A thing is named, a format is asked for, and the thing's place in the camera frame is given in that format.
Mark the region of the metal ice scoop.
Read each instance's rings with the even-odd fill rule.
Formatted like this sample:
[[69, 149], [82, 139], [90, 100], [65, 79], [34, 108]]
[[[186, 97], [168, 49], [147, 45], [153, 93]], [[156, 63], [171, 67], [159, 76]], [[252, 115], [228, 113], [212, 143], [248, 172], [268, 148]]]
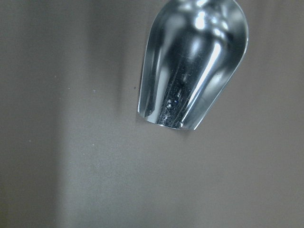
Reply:
[[171, 0], [156, 16], [144, 55], [138, 113], [172, 129], [195, 130], [248, 44], [234, 0]]

